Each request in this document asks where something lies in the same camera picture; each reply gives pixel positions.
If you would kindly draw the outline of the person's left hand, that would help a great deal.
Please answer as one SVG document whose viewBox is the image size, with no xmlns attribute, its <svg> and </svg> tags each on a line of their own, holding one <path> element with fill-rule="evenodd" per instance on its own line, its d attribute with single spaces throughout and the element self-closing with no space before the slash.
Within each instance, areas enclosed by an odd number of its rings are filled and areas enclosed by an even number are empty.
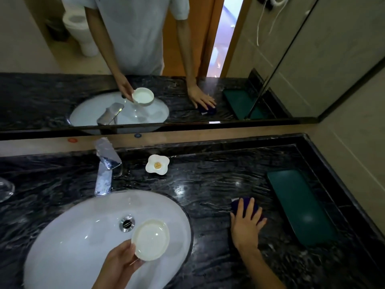
<svg viewBox="0 0 385 289">
<path fill-rule="evenodd" d="M 132 275 L 144 264 L 136 255 L 119 257 L 117 247 L 108 253 L 91 289 L 125 289 Z"/>
</svg>

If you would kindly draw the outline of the white flower-shaped soap dish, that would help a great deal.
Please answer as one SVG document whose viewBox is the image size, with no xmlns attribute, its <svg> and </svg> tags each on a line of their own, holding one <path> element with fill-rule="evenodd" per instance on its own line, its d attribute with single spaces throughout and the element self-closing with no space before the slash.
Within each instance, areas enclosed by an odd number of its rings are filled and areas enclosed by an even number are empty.
<svg viewBox="0 0 385 289">
<path fill-rule="evenodd" d="M 167 156 L 150 155 L 145 170 L 148 173 L 165 175 L 168 171 L 169 163 L 170 159 Z"/>
</svg>

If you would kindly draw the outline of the chrome faucet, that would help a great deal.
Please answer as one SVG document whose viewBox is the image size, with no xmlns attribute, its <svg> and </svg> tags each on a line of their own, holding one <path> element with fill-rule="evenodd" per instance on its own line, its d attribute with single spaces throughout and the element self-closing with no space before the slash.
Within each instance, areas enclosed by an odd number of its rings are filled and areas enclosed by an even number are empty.
<svg viewBox="0 0 385 289">
<path fill-rule="evenodd" d="M 94 146 L 100 160 L 94 195 L 104 196 L 111 192 L 113 170 L 118 168 L 118 176 L 122 175 L 122 160 L 106 137 L 94 141 Z"/>
</svg>

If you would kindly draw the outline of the white oval sink basin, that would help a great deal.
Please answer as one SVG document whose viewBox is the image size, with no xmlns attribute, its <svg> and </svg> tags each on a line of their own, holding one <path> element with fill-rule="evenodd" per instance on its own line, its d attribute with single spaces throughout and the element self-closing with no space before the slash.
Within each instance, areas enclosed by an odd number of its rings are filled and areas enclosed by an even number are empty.
<svg viewBox="0 0 385 289">
<path fill-rule="evenodd" d="M 54 219 L 33 243 L 24 265 L 25 289 L 91 289 L 107 254 L 131 239 L 120 220 L 135 227 L 149 219 L 167 224 L 170 242 L 157 260 L 145 262 L 126 289 L 163 289 L 190 255 L 193 232 L 183 208 L 165 194 L 127 189 L 77 204 Z"/>
</svg>

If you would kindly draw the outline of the person's right hand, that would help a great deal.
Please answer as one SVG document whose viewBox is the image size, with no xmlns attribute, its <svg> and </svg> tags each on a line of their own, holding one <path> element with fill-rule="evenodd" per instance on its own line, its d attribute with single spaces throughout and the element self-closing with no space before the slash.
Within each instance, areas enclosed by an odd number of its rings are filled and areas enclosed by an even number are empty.
<svg viewBox="0 0 385 289">
<path fill-rule="evenodd" d="M 259 206 L 253 219 L 243 218 L 243 200 L 240 199 L 237 211 L 237 223 L 231 227 L 231 237 L 235 248 L 238 250 L 242 246 L 255 246 L 258 248 L 259 233 L 257 233 L 257 223 L 262 220 L 262 208 Z"/>
</svg>

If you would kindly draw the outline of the chrome sink drain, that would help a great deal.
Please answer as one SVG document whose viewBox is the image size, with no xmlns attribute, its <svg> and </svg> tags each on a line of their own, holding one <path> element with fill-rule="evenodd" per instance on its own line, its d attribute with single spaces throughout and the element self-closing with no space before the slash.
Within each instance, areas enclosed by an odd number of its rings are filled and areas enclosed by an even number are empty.
<svg viewBox="0 0 385 289">
<path fill-rule="evenodd" d="M 125 216 L 119 222 L 119 229 L 123 233 L 130 232 L 134 229 L 135 223 L 135 219 L 132 215 Z"/>
</svg>

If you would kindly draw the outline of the dark green rectangular tray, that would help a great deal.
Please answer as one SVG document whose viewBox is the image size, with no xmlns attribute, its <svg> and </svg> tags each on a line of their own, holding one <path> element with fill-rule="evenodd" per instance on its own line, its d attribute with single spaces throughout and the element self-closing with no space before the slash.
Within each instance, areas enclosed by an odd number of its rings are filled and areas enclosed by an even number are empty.
<svg viewBox="0 0 385 289">
<path fill-rule="evenodd" d="M 330 217 L 299 170 L 269 171 L 266 177 L 300 244 L 310 247 L 337 240 Z"/>
</svg>

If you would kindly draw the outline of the clear glass object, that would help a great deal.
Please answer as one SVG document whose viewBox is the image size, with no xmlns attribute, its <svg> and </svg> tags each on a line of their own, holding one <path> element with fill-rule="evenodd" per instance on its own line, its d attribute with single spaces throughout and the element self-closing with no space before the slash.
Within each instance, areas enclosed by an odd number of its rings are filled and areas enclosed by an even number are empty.
<svg viewBox="0 0 385 289">
<path fill-rule="evenodd" d="M 15 192 L 15 185 L 0 177 L 0 203 L 8 200 Z"/>
</svg>

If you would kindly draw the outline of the person's right forearm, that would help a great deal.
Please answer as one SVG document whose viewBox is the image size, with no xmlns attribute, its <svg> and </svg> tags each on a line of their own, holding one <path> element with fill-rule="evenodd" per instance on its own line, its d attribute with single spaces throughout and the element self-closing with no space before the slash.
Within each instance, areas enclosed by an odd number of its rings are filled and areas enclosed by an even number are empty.
<svg viewBox="0 0 385 289">
<path fill-rule="evenodd" d="M 242 246 L 238 252 L 256 289 L 286 289 L 286 286 L 264 261 L 257 247 Z"/>
</svg>

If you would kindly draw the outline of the white round dish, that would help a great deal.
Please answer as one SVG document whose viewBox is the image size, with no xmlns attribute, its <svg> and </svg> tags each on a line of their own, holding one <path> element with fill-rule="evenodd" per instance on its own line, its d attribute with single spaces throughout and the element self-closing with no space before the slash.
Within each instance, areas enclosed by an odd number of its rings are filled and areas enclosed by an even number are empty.
<svg viewBox="0 0 385 289">
<path fill-rule="evenodd" d="M 149 262 L 160 258 L 167 250 L 170 233 L 166 223 L 149 219 L 134 228 L 131 242 L 135 245 L 135 255 Z"/>
</svg>

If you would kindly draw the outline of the purple cleaning sponge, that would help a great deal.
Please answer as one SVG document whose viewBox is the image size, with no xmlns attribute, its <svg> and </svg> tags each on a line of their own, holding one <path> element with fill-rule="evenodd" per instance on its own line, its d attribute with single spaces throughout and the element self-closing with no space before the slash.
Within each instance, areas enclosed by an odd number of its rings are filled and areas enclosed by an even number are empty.
<svg viewBox="0 0 385 289">
<path fill-rule="evenodd" d="M 243 207 L 243 216 L 242 217 L 245 218 L 246 207 L 247 207 L 247 204 L 246 204 L 245 200 L 247 198 L 251 198 L 251 197 L 241 197 L 241 198 L 232 199 L 232 202 L 231 202 L 231 212 L 233 212 L 234 214 L 237 214 L 239 201 L 240 201 L 240 199 L 242 199 L 243 200 L 243 205 L 244 205 L 244 207 Z M 255 207 L 254 208 L 255 208 L 255 214 L 256 214 L 258 209 L 259 209 L 259 206 L 258 206 L 256 200 L 255 200 Z"/>
</svg>

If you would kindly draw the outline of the large wall mirror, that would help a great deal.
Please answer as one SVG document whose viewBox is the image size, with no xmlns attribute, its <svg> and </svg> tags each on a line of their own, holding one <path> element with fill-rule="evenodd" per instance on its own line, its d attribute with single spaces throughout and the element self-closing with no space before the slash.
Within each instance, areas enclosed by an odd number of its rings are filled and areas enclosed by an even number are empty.
<svg viewBox="0 0 385 289">
<path fill-rule="evenodd" d="M 262 24 L 246 0 L 206 77 L 216 1 L 59 0 L 47 25 L 108 68 L 65 74 L 25 0 L 0 0 L 0 140 L 310 124 L 385 66 L 385 0 L 266 0 L 288 6 Z"/>
</svg>

